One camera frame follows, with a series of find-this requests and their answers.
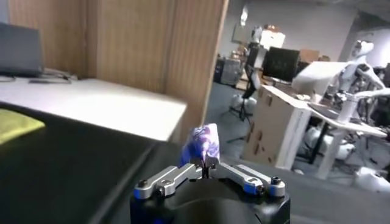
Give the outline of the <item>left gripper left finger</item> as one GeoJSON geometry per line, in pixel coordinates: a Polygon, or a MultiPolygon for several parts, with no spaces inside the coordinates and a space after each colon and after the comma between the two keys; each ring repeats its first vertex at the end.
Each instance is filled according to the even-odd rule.
{"type": "Polygon", "coordinates": [[[187,179],[202,177],[202,168],[195,164],[185,164],[182,167],[168,166],[154,176],[141,180],[134,189],[137,199],[151,198],[153,193],[159,192],[163,197],[175,194],[176,188],[187,179]]]}

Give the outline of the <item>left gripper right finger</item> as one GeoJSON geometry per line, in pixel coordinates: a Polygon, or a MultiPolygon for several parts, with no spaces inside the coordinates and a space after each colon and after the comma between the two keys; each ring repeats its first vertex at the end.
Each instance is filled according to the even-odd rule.
{"type": "Polygon", "coordinates": [[[250,195],[284,197],[286,184],[278,176],[269,177],[243,164],[230,166],[226,163],[213,165],[209,169],[209,176],[232,180],[241,186],[243,191],[250,195]]]}

